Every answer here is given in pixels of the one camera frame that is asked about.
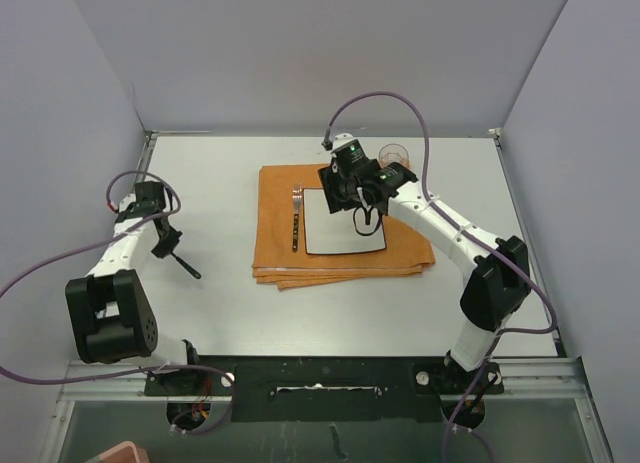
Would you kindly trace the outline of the clear drinking glass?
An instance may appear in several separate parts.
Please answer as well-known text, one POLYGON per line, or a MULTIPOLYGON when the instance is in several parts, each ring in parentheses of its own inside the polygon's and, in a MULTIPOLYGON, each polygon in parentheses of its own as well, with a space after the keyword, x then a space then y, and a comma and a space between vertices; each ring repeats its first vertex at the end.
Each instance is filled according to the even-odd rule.
POLYGON ((384 145, 379 151, 378 160, 382 167, 398 163, 407 169, 411 168, 408 150, 403 145, 396 143, 384 145))

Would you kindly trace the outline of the orange cloth napkin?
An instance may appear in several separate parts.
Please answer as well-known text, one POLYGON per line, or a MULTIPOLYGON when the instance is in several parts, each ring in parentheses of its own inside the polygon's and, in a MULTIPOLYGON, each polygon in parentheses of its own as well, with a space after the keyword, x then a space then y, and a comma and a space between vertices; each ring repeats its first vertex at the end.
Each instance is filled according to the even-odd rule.
POLYGON ((345 255, 312 255, 306 242, 292 250, 293 190, 321 189, 318 164, 264 166, 259 170, 257 233, 252 265, 260 283, 275 283, 282 290, 313 286, 324 279, 346 281, 360 277, 420 274, 436 263, 431 243, 406 224, 386 218, 386 248, 345 255))

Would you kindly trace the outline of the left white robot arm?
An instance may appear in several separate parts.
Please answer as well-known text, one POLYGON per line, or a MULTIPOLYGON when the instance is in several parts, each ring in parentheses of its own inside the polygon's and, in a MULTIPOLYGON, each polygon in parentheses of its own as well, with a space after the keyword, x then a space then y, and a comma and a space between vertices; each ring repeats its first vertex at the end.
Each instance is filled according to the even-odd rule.
POLYGON ((139 273, 148 257, 172 257, 199 279, 201 274, 175 254, 182 233, 171 226, 167 211, 177 199, 158 181, 134 185, 117 211, 115 241, 82 278, 69 281, 65 297, 80 359, 113 364, 128 360, 158 365, 169 384, 182 394, 203 381, 198 355, 187 340, 163 335, 143 289, 139 273))

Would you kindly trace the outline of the silver fork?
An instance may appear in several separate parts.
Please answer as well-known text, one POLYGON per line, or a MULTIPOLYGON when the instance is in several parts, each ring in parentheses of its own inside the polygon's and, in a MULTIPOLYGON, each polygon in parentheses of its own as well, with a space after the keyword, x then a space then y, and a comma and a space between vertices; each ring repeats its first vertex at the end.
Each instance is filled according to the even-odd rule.
POLYGON ((293 200, 293 227, 292 227, 292 251, 299 248, 300 210, 303 201, 303 188, 301 184, 295 184, 292 192, 293 200))

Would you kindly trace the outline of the gold fork green handle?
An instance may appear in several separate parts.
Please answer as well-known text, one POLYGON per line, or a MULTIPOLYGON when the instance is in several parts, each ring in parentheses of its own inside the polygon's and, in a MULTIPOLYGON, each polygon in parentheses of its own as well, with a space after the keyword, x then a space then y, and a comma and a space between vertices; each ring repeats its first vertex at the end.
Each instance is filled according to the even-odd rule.
POLYGON ((196 270, 193 266, 191 266, 189 263, 187 263, 183 258, 179 257, 175 253, 171 253, 171 256, 193 278, 197 280, 200 280, 202 278, 201 273, 198 270, 196 270))

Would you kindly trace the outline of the white square plate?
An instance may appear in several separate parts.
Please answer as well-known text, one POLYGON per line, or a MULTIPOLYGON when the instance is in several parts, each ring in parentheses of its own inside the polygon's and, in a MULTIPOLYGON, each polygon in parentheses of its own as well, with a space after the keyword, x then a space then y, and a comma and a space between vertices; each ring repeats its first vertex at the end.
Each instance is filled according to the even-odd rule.
POLYGON ((386 248, 384 226, 374 231, 377 214, 369 225, 361 210, 330 214, 322 189, 303 191, 305 251, 314 256, 351 255, 386 248))

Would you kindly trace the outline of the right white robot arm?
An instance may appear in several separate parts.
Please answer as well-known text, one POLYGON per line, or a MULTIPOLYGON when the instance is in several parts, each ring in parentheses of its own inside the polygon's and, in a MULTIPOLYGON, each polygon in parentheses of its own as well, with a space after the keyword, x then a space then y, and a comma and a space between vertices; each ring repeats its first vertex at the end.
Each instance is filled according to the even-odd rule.
POLYGON ((330 213, 376 210, 418 232, 460 270, 466 321, 449 351, 453 360, 444 377, 452 389, 469 390, 480 380, 479 366, 499 330, 531 292, 525 281, 530 276, 526 245, 516 236, 504 240, 477 227, 425 192, 402 164, 383 167, 368 157, 349 133, 326 147, 331 161, 318 175, 330 213))

